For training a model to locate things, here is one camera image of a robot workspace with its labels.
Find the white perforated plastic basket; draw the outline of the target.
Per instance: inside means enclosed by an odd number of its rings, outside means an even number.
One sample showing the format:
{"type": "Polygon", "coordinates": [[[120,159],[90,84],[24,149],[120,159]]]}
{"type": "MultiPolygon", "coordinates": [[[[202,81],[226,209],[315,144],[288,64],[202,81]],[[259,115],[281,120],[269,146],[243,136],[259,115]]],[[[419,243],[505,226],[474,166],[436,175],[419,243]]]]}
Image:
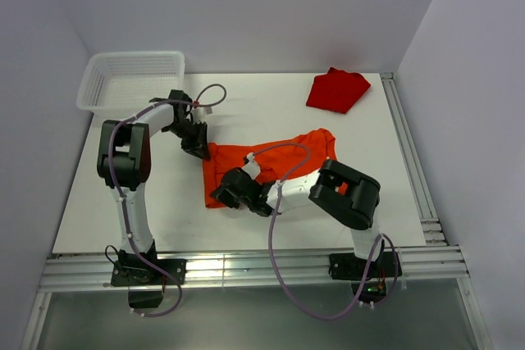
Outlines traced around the white perforated plastic basket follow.
{"type": "Polygon", "coordinates": [[[116,119],[181,89],[185,56],[177,51],[103,52],[84,69],[76,106],[96,116],[116,119]]]}

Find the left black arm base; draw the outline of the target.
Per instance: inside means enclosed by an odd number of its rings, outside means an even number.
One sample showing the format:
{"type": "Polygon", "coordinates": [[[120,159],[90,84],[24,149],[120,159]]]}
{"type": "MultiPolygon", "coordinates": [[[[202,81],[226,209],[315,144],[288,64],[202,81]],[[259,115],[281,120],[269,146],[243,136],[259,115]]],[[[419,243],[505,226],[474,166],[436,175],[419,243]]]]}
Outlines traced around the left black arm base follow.
{"type": "Polygon", "coordinates": [[[174,279],[169,279],[162,273],[149,267],[146,271],[136,271],[128,268],[114,268],[110,285],[112,288],[128,289],[128,304],[135,309],[150,311],[157,309],[168,286],[183,284],[186,272],[185,259],[163,259],[157,265],[169,273],[174,279]]]}

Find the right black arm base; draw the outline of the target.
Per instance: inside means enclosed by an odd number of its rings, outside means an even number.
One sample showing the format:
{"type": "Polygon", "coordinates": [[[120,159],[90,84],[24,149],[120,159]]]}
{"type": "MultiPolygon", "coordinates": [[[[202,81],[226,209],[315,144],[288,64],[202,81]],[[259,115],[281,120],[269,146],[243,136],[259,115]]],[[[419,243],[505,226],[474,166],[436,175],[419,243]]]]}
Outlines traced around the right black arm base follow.
{"type": "MultiPolygon", "coordinates": [[[[329,255],[328,274],[333,280],[351,281],[354,294],[357,293],[366,261],[358,259],[353,253],[332,253],[329,255]]],[[[399,278],[402,268],[398,256],[393,252],[383,252],[373,261],[367,273],[367,281],[359,296],[362,302],[379,302],[388,294],[387,279],[399,278]]]]}

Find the red folded t-shirt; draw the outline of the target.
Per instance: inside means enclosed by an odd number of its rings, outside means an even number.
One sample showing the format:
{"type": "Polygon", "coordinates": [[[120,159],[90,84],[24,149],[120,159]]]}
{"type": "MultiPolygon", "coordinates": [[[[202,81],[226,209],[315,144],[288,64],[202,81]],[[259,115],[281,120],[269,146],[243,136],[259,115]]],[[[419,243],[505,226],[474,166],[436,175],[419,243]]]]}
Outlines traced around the red folded t-shirt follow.
{"type": "Polygon", "coordinates": [[[331,67],[314,77],[306,106],[346,114],[370,87],[361,74],[331,67]]]}

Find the orange t-shirt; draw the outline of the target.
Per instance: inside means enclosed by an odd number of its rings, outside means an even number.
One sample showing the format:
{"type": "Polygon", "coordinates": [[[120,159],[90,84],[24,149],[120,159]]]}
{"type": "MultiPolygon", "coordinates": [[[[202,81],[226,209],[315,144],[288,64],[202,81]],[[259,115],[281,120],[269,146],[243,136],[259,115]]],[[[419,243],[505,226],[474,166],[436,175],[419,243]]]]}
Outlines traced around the orange t-shirt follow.
{"type": "Polygon", "coordinates": [[[204,205],[208,209],[223,208],[224,204],[212,198],[211,193],[220,185],[223,175],[234,167],[241,167],[244,158],[251,152],[257,154],[256,161],[261,168],[259,182],[276,181],[311,153],[311,157],[290,178],[298,178],[318,169],[326,159],[336,159],[336,137],[326,129],[312,130],[291,140],[262,143],[253,146],[208,145],[211,159],[203,162],[204,205]]]}

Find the aluminium front rail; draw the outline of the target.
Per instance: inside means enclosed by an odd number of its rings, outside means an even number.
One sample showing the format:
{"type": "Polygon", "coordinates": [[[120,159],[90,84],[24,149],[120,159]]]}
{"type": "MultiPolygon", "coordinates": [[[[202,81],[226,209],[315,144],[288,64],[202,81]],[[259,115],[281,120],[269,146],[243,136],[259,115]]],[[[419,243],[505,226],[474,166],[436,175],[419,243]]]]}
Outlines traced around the aluminium front rail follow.
{"type": "MultiPolygon", "coordinates": [[[[279,271],[289,286],[329,284],[329,255],[344,249],[275,251],[279,271]]],[[[458,246],[400,248],[405,280],[463,279],[470,276],[458,246]]],[[[267,251],[161,253],[163,259],[185,259],[184,289],[258,287],[278,284],[267,251]]],[[[102,253],[65,255],[45,262],[37,291],[72,293],[114,290],[112,264],[102,253]]]]}

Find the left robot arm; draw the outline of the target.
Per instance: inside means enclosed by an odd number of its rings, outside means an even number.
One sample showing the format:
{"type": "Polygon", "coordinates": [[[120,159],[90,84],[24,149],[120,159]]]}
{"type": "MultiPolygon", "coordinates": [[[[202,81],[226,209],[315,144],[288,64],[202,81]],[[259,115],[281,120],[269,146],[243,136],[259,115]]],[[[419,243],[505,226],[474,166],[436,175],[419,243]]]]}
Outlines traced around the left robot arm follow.
{"type": "Polygon", "coordinates": [[[152,99],[148,107],[124,120],[103,122],[96,169],[119,206],[118,275],[150,284],[162,273],[145,204],[152,170],[150,139],[158,132],[170,132],[180,139],[184,152],[208,161],[208,125],[194,118],[201,107],[198,99],[172,90],[167,98],[152,99]]]}

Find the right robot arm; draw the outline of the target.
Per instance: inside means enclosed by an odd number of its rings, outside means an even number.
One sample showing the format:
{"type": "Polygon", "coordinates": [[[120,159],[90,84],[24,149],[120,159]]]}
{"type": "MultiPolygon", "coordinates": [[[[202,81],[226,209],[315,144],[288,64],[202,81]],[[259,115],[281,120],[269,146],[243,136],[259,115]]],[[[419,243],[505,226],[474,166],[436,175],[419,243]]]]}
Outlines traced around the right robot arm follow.
{"type": "Polygon", "coordinates": [[[315,205],[350,229],[359,273],[371,276],[382,268],[384,242],[372,247],[380,235],[374,221],[381,191],[377,180],[332,159],[292,180],[259,182],[257,169],[254,163],[227,171],[211,197],[232,209],[247,207],[262,217],[315,205]]]}

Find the aluminium side rail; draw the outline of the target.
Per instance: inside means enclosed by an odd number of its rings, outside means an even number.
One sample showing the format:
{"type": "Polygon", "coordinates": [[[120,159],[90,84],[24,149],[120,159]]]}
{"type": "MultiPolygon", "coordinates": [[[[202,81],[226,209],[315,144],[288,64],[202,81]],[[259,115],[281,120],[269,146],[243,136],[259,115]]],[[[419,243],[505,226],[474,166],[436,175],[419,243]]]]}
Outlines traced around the aluminium side rail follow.
{"type": "Polygon", "coordinates": [[[399,145],[409,174],[409,182],[418,209],[420,222],[427,246],[447,246],[440,219],[431,198],[430,189],[423,173],[422,165],[410,132],[408,120],[404,114],[400,97],[395,85],[393,73],[380,73],[382,86],[390,113],[395,124],[399,145]]]}

